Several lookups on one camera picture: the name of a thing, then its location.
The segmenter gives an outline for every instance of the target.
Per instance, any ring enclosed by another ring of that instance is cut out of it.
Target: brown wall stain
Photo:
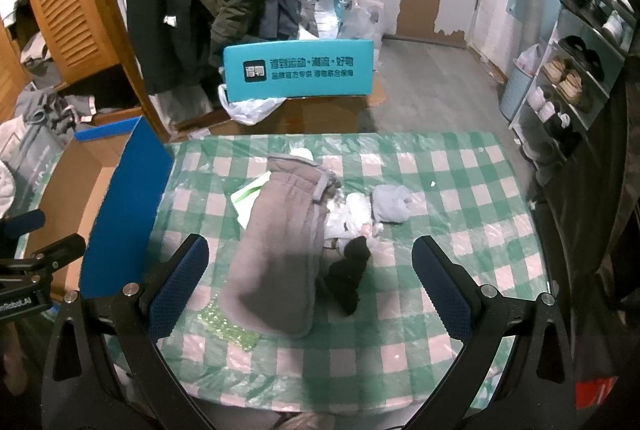
[[[400,0],[396,35],[465,47],[464,31],[453,31],[451,34],[435,31],[439,11],[440,0]]]

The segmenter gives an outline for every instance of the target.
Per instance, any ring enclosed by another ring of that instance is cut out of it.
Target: white plastic bag on floor
[[[542,61],[542,54],[540,44],[535,44],[519,55],[515,63],[521,71],[532,77],[536,73],[540,61]]]
[[[220,104],[231,119],[247,126],[253,126],[266,119],[278,106],[285,102],[286,97],[270,97],[267,99],[247,99],[229,103],[226,98],[226,84],[218,86]]]

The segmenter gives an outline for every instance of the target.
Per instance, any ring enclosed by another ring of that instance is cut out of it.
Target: concrete floor
[[[498,135],[520,190],[535,168],[520,154],[498,109],[501,85],[466,50],[385,40],[380,75],[387,100],[360,118],[367,132],[487,131]]]

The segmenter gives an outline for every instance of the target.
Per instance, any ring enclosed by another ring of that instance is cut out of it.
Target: black sock
[[[354,314],[358,307],[357,289],[370,256],[367,238],[359,236],[345,246],[344,258],[329,266],[324,284],[347,315]]]

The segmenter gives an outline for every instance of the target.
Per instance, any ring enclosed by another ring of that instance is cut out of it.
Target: black coat
[[[175,19],[175,27],[165,23],[166,16]],[[212,77],[210,21],[198,0],[127,0],[129,37],[147,93],[202,84]]]

